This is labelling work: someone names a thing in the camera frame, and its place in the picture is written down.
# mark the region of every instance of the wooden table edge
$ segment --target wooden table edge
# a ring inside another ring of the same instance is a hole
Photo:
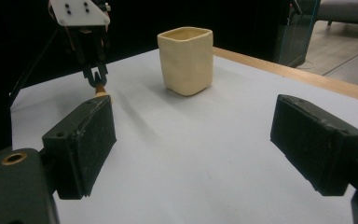
[[[242,63],[279,76],[289,77],[325,90],[334,91],[358,99],[358,85],[351,84],[349,82],[315,75],[292,67],[267,62],[226,49],[213,47],[213,54],[217,57],[228,59],[236,63]]]

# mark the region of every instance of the floor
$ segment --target floor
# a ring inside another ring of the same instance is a hole
[[[358,85],[358,71],[344,66],[358,59],[358,24],[317,21],[306,61],[297,69]]]

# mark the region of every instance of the white tabletop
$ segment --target white tabletop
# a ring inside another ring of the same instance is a hole
[[[55,194],[62,224],[352,223],[349,186],[323,197],[269,141],[276,98],[310,101],[358,128],[358,100],[213,58],[213,84],[191,97],[165,89],[158,50],[107,65],[117,133],[90,197]],[[94,96],[76,73],[22,90],[13,147]]]

